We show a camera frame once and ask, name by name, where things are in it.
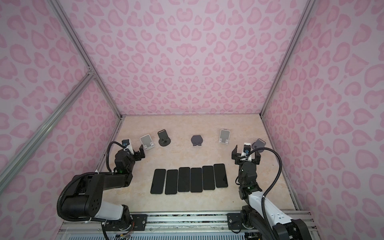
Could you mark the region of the silver smartphone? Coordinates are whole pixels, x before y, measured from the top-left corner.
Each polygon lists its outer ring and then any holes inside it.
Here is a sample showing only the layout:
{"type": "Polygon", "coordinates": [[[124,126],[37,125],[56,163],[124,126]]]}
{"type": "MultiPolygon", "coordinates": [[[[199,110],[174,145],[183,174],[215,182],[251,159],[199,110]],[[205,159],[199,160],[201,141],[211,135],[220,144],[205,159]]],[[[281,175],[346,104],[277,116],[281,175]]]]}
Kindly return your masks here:
{"type": "Polygon", "coordinates": [[[175,195],[178,192],[178,170],[167,170],[165,194],[175,195]]]}

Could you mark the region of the blue-edged smartphone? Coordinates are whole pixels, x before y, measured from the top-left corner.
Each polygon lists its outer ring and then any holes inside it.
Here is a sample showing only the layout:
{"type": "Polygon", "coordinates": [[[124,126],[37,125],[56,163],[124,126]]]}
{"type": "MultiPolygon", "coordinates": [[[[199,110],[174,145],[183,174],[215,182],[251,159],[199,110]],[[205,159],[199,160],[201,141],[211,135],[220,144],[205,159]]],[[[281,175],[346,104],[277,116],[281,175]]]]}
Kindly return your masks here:
{"type": "Polygon", "coordinates": [[[191,169],[189,167],[179,168],[178,192],[189,192],[191,186],[191,169]]]}

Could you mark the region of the grey-edged smartphone front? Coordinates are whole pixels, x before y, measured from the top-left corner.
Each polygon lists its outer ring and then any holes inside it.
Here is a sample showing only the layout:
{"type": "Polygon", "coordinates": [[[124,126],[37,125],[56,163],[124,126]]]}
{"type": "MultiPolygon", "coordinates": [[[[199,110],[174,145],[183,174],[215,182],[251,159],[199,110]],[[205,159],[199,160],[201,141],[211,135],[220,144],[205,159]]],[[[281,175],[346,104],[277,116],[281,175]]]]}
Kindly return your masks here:
{"type": "Polygon", "coordinates": [[[215,174],[213,166],[203,166],[203,190],[215,190],[215,174]]]}

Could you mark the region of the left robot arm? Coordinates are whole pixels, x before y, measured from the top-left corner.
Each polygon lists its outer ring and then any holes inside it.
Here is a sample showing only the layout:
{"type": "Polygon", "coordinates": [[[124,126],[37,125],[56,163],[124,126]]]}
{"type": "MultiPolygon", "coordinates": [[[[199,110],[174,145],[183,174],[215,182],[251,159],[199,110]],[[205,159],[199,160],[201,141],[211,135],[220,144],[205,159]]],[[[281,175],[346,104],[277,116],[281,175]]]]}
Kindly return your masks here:
{"type": "Polygon", "coordinates": [[[111,204],[103,200],[106,190],[128,187],[133,179],[137,161],[146,157],[144,146],[134,151],[127,143],[115,155],[115,170],[88,172],[76,175],[64,187],[57,201],[57,214],[69,222],[94,221],[106,225],[120,225],[123,229],[132,225],[128,206],[111,204]]]}

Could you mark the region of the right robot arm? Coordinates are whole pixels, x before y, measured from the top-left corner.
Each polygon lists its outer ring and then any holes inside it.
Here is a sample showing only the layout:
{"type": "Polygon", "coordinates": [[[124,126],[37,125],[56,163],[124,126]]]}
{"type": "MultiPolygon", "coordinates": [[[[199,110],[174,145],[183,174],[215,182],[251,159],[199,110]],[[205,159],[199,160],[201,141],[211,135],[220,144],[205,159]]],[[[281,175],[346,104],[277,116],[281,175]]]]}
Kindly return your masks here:
{"type": "Polygon", "coordinates": [[[232,151],[232,159],[239,166],[235,183],[239,186],[241,200],[247,204],[242,207],[238,217],[228,218],[229,230],[235,234],[239,234],[243,229],[257,230],[256,236],[259,240],[310,240],[310,231],[303,220],[288,216],[267,198],[282,174],[283,163],[280,155],[266,147],[253,149],[249,143],[244,144],[241,153],[238,153],[237,149],[235,147],[232,151]],[[265,191],[257,182],[261,151],[273,153],[279,164],[277,175],[265,191]]]}

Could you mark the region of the green-edged smartphone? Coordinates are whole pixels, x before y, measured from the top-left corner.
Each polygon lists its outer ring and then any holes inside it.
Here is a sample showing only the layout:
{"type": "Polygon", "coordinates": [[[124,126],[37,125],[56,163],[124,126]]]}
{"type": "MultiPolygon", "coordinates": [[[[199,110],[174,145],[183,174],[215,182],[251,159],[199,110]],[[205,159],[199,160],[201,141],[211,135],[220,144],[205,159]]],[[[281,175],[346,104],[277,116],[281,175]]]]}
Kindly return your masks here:
{"type": "Polygon", "coordinates": [[[228,179],[225,164],[214,164],[215,184],[217,188],[227,188],[228,179]]]}
{"type": "Polygon", "coordinates": [[[159,195],[163,193],[166,179],[166,169],[155,169],[150,193],[159,195]]]}

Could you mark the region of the pink-edged smartphone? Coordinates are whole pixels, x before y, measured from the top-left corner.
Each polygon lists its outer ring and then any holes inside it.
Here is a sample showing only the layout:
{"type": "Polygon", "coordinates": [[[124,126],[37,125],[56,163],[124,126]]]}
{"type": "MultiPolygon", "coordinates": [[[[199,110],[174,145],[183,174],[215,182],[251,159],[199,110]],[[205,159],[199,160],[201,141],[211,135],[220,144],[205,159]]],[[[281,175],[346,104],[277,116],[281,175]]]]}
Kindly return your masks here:
{"type": "Polygon", "coordinates": [[[202,168],[191,168],[191,193],[201,193],[203,191],[202,168]]]}

